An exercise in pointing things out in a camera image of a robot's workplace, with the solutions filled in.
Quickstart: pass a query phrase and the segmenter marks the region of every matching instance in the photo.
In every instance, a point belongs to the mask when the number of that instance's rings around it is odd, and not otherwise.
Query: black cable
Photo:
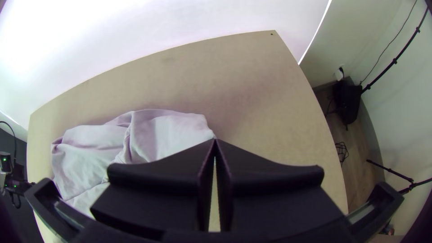
[[[331,98],[330,102],[328,103],[327,110],[326,110],[326,112],[324,114],[324,117],[327,117],[327,115],[329,114],[329,109],[330,109],[330,105],[332,104],[332,101],[333,101],[333,98]]]
[[[423,24],[424,19],[426,18],[427,13],[429,12],[429,9],[426,8],[423,14],[423,18],[420,21],[420,24],[415,28],[414,34],[411,36],[409,41],[405,44],[404,48],[399,52],[399,54],[391,61],[391,63],[384,69],[372,82],[370,82],[366,87],[361,91],[360,95],[362,95],[364,92],[370,90],[370,87],[374,85],[376,81],[378,81],[393,65],[397,64],[397,60],[401,57],[401,55],[406,51],[408,46],[411,44],[411,42],[414,40],[415,36],[420,33],[420,27]]]
[[[15,136],[15,132],[14,132],[14,130],[12,129],[12,127],[7,123],[7,122],[5,122],[5,121],[0,121],[0,123],[4,123],[4,124],[6,124],[9,128],[10,128],[10,130],[12,131],[12,134],[13,134],[13,140],[14,140],[14,143],[15,143],[15,151],[13,152],[13,164],[12,164],[12,168],[13,167],[15,167],[15,162],[17,161],[17,137]]]
[[[336,146],[338,156],[342,155],[342,157],[339,157],[342,166],[342,163],[350,156],[350,153],[344,142],[335,143],[334,145]]]
[[[366,75],[366,77],[365,77],[365,78],[360,82],[359,85],[361,85],[361,83],[363,83],[363,81],[365,81],[365,80],[369,77],[370,73],[371,73],[371,72],[374,70],[374,68],[377,66],[377,64],[378,64],[379,59],[381,58],[381,56],[384,54],[384,52],[387,50],[387,48],[390,46],[390,44],[391,44],[391,43],[396,39],[396,37],[400,34],[400,32],[401,32],[402,29],[404,28],[406,22],[407,22],[408,19],[410,18],[410,15],[411,15],[411,13],[413,12],[413,9],[414,9],[414,6],[415,6],[416,3],[417,3],[417,0],[415,0],[415,2],[414,2],[414,4],[413,4],[413,7],[411,8],[411,10],[410,10],[410,12],[409,12],[409,14],[408,14],[408,17],[406,17],[406,20],[405,20],[404,24],[402,25],[401,29],[399,30],[399,32],[396,34],[396,36],[393,38],[393,40],[391,40],[390,43],[388,43],[387,47],[384,49],[384,51],[382,51],[382,53],[381,53],[380,56],[378,57],[378,60],[377,60],[377,62],[375,63],[375,65],[372,67],[372,69],[370,70],[370,72],[368,73],[368,75]]]

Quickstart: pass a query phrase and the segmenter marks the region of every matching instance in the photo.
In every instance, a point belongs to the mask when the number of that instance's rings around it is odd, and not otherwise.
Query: crumpled fabric
[[[100,126],[77,126],[51,145],[53,182],[67,204],[93,218],[90,207],[109,186],[110,164],[154,162],[214,137],[203,115],[169,110],[133,111]]]

